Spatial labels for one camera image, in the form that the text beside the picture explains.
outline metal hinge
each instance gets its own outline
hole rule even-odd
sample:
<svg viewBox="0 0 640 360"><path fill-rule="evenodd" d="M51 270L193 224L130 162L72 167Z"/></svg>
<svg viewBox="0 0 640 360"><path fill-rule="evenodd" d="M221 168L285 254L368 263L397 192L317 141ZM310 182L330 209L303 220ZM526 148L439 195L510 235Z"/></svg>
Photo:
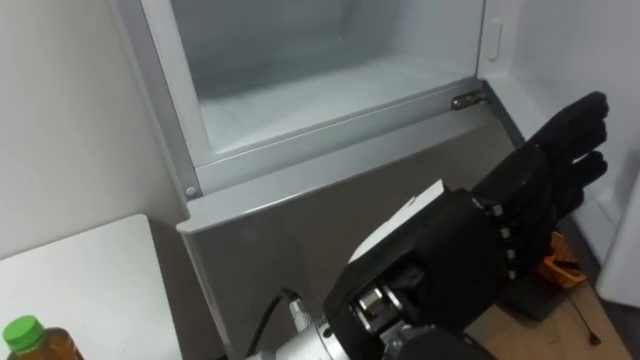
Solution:
<svg viewBox="0 0 640 360"><path fill-rule="evenodd" d="M462 110L469 106L476 105L483 101L487 101L487 92L484 90L476 90L470 93L458 95L451 99L451 110Z"/></svg>

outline refrigerator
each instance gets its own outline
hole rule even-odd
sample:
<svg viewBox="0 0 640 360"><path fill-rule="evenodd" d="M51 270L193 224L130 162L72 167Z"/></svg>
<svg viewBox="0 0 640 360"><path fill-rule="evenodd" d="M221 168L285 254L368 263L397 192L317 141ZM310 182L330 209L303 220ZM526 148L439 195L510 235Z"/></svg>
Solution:
<svg viewBox="0 0 640 360"><path fill-rule="evenodd" d="M503 127L526 139L594 90L611 107L609 172L573 217L600 295L640 306L640 3L113 4L231 359L276 289L321 315L350 253L408 198L439 178L472 186L508 153ZM270 326L265 346L293 331L284 314Z"/></svg>

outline white table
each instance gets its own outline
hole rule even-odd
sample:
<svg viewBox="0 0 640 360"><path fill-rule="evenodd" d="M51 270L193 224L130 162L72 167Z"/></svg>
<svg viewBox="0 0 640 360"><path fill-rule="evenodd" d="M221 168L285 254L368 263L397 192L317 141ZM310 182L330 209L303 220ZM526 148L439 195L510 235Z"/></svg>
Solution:
<svg viewBox="0 0 640 360"><path fill-rule="evenodd" d="M33 314L67 329L86 359L182 358L144 215L0 261L0 299L2 329Z"/></svg>

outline gray refrigerator panel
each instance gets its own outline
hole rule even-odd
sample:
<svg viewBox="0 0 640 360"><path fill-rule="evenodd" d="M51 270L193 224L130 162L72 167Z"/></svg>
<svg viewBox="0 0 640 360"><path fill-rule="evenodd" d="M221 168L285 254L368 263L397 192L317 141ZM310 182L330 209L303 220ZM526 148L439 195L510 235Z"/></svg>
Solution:
<svg viewBox="0 0 640 360"><path fill-rule="evenodd" d="M454 189L473 186L511 149L495 121L377 171L188 239L229 358L243 358L278 288L298 291L314 316L321 316L324 297L369 233L438 179ZM286 306L281 306L260 348L275 349L294 333Z"/></svg>

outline freezer door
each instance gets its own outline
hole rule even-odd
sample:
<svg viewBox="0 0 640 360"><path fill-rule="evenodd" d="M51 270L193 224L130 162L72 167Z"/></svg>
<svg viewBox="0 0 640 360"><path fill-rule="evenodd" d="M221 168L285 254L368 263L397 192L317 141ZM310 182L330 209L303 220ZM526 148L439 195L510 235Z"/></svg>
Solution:
<svg viewBox="0 0 640 360"><path fill-rule="evenodd" d="M479 63L480 77L525 138L581 96L594 90L607 94L609 140L600 150L609 172L588 188L574 218L602 265L600 295L635 306L640 306L634 227L640 190L633 190L640 168L639 13L640 3L626 0L488 0Z"/></svg>

